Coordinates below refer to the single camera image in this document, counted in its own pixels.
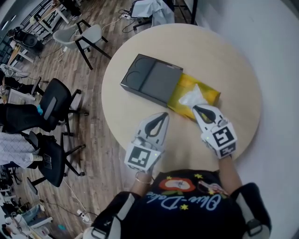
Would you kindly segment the white checked garment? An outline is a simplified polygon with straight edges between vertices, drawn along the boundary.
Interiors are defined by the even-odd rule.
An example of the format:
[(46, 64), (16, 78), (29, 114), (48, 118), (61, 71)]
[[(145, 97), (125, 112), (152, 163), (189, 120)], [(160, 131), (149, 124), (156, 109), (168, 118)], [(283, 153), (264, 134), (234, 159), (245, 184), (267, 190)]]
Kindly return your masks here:
[(33, 163), (30, 155), (35, 152), (35, 148), (22, 135), (0, 133), (0, 165), (14, 162), (27, 168)]

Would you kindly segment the round beige table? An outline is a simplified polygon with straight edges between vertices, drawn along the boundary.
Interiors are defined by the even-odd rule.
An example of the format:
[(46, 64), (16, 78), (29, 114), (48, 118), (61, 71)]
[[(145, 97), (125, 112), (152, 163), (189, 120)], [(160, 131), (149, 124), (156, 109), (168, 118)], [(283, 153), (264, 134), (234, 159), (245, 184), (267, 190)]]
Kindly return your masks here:
[(124, 90), (120, 82), (138, 54), (183, 68), (184, 72), (218, 90), (220, 110), (232, 122), (237, 159), (251, 143), (261, 115), (261, 91), (248, 60), (215, 32), (190, 24), (166, 24), (144, 30), (127, 40), (113, 55), (102, 83), (102, 106), (107, 124), (122, 147), (139, 122), (163, 107)]

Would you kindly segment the grey shell chair black legs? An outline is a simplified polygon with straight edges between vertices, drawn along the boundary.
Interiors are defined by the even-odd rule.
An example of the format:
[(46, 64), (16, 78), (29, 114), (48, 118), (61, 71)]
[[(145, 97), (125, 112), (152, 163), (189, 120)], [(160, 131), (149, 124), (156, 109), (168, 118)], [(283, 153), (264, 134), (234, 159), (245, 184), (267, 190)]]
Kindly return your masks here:
[(57, 30), (54, 32), (53, 38), (68, 49), (77, 49), (90, 70), (93, 70), (93, 67), (85, 54), (85, 50), (89, 52), (92, 47), (109, 60), (112, 59), (109, 54), (96, 45), (101, 40), (108, 42), (102, 35), (102, 28), (99, 24), (90, 25), (85, 20), (80, 20), (69, 28)]

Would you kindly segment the chair with white cover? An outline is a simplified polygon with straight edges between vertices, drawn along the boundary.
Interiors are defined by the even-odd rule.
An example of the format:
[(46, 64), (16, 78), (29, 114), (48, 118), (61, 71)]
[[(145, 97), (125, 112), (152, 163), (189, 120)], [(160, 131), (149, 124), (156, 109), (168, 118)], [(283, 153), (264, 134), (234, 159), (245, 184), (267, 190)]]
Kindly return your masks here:
[(151, 27), (175, 23), (172, 0), (136, 0), (129, 15), (131, 18), (149, 19)]

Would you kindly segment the white frame wooden desk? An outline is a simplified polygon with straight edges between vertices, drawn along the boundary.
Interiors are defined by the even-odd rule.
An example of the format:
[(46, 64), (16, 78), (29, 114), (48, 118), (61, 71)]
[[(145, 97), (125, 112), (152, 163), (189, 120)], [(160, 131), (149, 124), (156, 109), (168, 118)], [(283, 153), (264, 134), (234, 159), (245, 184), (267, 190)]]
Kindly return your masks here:
[(61, 3), (57, 3), (54, 6), (51, 6), (51, 8), (42, 15), (42, 17), (38, 20), (38, 24), (40, 24), (48, 33), (53, 34), (54, 27), (51, 27), (50, 24), (46, 22), (46, 18), (50, 17), (52, 14), (58, 14), (66, 24), (69, 24), (70, 21), (67, 19), (67, 17), (62, 13), (62, 10), (64, 10), (65, 7)]

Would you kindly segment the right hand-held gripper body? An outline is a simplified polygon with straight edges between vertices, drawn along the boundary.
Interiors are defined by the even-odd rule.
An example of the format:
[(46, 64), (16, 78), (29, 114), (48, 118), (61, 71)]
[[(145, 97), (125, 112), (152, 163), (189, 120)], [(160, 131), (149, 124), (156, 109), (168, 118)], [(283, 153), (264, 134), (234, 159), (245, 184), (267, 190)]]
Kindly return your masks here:
[(203, 132), (201, 139), (218, 159), (231, 156), (236, 151), (237, 136), (227, 118), (220, 119), (211, 129)]

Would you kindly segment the person's left forearm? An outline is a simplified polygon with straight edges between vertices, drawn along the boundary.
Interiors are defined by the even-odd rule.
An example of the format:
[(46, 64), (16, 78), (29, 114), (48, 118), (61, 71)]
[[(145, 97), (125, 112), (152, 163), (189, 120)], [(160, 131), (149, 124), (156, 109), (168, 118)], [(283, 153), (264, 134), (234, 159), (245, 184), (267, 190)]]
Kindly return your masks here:
[(153, 181), (152, 173), (136, 172), (130, 193), (143, 197), (148, 192)]

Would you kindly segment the person's right forearm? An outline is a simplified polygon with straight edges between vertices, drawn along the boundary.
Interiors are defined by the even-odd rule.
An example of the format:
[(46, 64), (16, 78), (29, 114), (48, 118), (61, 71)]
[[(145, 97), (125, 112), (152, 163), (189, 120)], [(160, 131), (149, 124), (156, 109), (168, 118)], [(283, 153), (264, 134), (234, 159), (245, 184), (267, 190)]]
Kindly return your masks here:
[(231, 195), (234, 191), (242, 187), (242, 182), (235, 168), (231, 156), (226, 156), (218, 161), (219, 177), (223, 189)]

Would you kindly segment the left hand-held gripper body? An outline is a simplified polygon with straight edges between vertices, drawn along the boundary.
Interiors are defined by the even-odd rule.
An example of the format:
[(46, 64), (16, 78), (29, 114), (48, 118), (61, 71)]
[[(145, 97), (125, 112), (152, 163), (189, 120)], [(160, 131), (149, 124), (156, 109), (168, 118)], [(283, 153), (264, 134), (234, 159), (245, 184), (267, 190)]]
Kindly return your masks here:
[(164, 153), (164, 136), (135, 134), (129, 143), (124, 163), (137, 171), (149, 173)]

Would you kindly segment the yellow box tray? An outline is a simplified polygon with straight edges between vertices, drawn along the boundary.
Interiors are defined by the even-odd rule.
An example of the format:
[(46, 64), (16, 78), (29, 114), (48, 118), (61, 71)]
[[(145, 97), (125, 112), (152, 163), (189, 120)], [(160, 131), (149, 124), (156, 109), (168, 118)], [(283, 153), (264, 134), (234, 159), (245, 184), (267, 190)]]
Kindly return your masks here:
[(206, 100), (209, 105), (216, 106), (218, 104), (221, 93), (216, 91), (212, 87), (204, 84), (203, 82), (189, 76), (187, 74), (182, 74), (175, 90), (169, 99), (167, 106), (174, 112), (181, 116), (188, 117), (195, 120), (195, 117), (190, 109), (186, 105), (182, 105), (179, 100), (185, 96), (185, 94), (192, 92), (194, 87), (197, 86), (201, 92), (202, 98)]

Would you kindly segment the person in dark printed shirt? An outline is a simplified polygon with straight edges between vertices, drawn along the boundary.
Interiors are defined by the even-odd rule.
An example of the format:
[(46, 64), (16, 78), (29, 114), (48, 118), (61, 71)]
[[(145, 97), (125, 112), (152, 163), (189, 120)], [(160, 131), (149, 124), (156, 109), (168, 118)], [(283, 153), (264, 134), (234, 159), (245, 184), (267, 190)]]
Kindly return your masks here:
[(245, 222), (218, 172), (159, 173), (121, 224), (121, 239), (241, 239)]

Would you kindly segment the white tissue paper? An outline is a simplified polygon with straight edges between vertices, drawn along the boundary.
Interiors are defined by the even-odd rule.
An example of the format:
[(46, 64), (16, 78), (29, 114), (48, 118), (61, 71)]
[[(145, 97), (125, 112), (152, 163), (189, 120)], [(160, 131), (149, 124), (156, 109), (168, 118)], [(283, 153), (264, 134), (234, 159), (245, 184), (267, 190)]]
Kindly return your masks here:
[(193, 109), (196, 105), (207, 105), (208, 102), (203, 97), (199, 86), (196, 84), (193, 90), (188, 91), (185, 95), (183, 95), (179, 100), (181, 105), (187, 106), (190, 109)]

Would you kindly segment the black office chair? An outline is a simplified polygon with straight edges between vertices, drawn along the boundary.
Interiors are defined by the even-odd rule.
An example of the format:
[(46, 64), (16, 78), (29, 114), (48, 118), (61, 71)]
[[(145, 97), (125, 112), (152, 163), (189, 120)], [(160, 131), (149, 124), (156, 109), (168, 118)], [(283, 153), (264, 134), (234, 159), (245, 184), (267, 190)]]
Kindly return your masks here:
[[(54, 136), (43, 135), (41, 133), (29, 132), (29, 134), (20, 133), (36, 150), (34, 154), (40, 155), (43, 157), (43, 154), (47, 154), (51, 157), (52, 161), (52, 169), (47, 169), (44, 167), (43, 160), (41, 162), (33, 162), (26, 169), (39, 169), (42, 174), (42, 177), (31, 181), (29, 178), (27, 179), (28, 185), (32, 190), (36, 190), (36, 185), (42, 183), (47, 180), (55, 187), (59, 187), (63, 177), (65, 177), (65, 167), (68, 167), (71, 171), (73, 171), (77, 176), (84, 176), (84, 172), (78, 172), (72, 164), (67, 160), (67, 156), (72, 153), (83, 149), (86, 145), (77, 146), (69, 151), (64, 150), (64, 133), (61, 133), (60, 144), (57, 143)], [(1, 165), (5, 168), (21, 168), (14, 162), (9, 164)]]
[(69, 114), (89, 115), (89, 112), (82, 109), (72, 110), (71, 104), (81, 90), (77, 89), (73, 94), (58, 79), (53, 78), (44, 91), (39, 105), (43, 109), (43, 116), (37, 112), (33, 104), (0, 104), (0, 126), (9, 134), (17, 134), (24, 130), (39, 127), (46, 132), (53, 131), (59, 122), (66, 125), (65, 135), (73, 136), (70, 131)]

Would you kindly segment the black box sleeve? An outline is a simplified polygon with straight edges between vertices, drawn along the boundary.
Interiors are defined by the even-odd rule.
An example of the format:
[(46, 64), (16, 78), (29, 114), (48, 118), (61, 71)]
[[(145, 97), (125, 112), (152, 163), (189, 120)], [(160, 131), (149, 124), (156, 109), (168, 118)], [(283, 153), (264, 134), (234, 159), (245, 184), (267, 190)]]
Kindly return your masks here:
[(167, 107), (183, 74), (183, 68), (138, 54), (120, 85), (130, 93)]

